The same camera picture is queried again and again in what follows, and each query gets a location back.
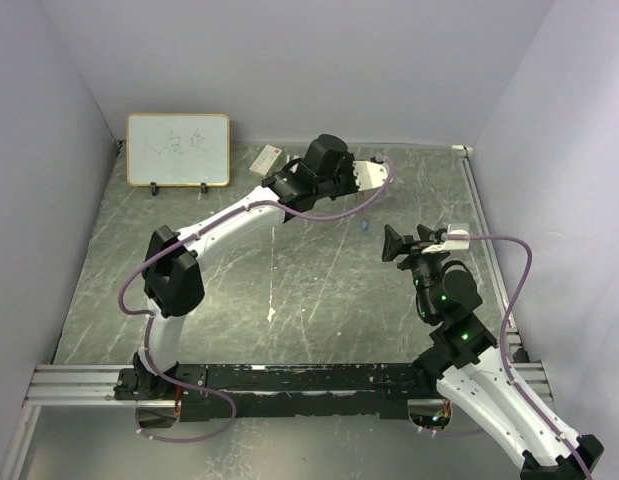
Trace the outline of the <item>metal key organizer red handle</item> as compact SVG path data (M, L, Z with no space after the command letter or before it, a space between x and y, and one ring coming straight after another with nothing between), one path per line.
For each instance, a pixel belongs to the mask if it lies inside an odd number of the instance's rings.
M367 194L364 191L358 191L356 193L356 206L355 214L364 216L367 208Z

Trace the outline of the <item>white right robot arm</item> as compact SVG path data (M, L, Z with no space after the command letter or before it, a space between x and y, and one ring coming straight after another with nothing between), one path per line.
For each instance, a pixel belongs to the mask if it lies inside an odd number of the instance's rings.
M433 326L432 346L413 363L422 396L440 394L462 409L518 467L523 479L589 479L604 447L559 418L507 357L476 315L482 304L469 268L450 259L472 236L449 226L416 235L384 228L382 259L412 275L419 318Z

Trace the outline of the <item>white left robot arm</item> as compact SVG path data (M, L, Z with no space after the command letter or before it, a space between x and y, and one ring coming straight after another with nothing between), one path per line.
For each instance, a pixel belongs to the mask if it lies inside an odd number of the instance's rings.
M379 189L387 177L385 164L358 160L343 140L321 134L304 156L271 173L232 206L178 232L166 226L155 230L142 272L153 325L134 357L141 389L154 399L173 392L183 324L204 298L202 274L214 261L262 229L296 216L310 218L322 199Z

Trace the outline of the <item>green white staples box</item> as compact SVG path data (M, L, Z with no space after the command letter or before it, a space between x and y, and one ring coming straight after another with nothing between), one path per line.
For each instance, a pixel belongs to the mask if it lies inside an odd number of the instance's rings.
M282 149L273 145L265 145L249 167L249 171L260 177L268 176L278 162Z

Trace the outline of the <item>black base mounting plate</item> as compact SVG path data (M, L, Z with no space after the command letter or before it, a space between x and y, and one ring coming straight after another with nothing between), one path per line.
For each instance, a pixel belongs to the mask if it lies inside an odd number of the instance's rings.
M165 377L135 363L113 391L121 401L170 402L184 422L371 415L444 429L452 415L410 363L178 364Z

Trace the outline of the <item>aluminium right side rail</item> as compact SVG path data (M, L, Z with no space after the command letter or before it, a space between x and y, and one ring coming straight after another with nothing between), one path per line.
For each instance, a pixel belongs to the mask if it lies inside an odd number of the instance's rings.
M459 158L460 166L470 192L472 207L477 217L477 231L479 234L489 234L486 217L470 166L470 155L473 152L473 149L466 145L453 145L452 150ZM495 294L501 313L504 314L506 308L509 306L509 296L504 285L493 243L490 240L483 241L482 249L487 258L487 265L491 278L494 282ZM530 362L528 352L523 345L519 329L513 318L510 318L506 323L504 344L506 345L507 354L511 361L519 365Z

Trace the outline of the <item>aluminium rail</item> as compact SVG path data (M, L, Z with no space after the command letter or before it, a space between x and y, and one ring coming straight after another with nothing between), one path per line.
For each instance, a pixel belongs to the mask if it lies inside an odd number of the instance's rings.
M141 391L140 377L127 365L42 365L35 368L25 399L34 405L131 404L160 406L227 402L211 392L228 395L236 404L248 400L353 399L365 402L414 401L440 404L442 397L417 387L407 363L362 364L182 364L163 393Z
M472 207L477 217L477 231L479 234L489 234L486 217L470 166L470 155L473 152L473 149L466 145L453 145L452 150L459 158L460 166L470 192ZM504 285L493 243L490 240L483 241L482 249L487 258L487 265L491 278L494 282L495 294L501 313L504 314L506 308L509 306L509 296ZM506 345L507 354L511 361L519 365L530 362L528 352L523 345L519 329L513 318L510 318L506 323L504 344Z

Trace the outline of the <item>white board yellow frame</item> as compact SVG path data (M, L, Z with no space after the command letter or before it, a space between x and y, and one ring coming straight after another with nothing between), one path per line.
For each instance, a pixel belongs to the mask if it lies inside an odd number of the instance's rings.
M125 144L127 182L134 187L230 183L230 120L224 114L132 113Z

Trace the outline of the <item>aluminium front rail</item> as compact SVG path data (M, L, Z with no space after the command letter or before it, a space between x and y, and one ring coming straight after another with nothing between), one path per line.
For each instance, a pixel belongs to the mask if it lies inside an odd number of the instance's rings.
M127 365L42 365L35 368L25 399L34 405L131 404L160 406L227 402L211 392L228 395L236 404L248 400L353 399L365 402L414 401L440 404L442 397L417 387L407 363L362 364L182 364L163 393L141 391L140 377Z

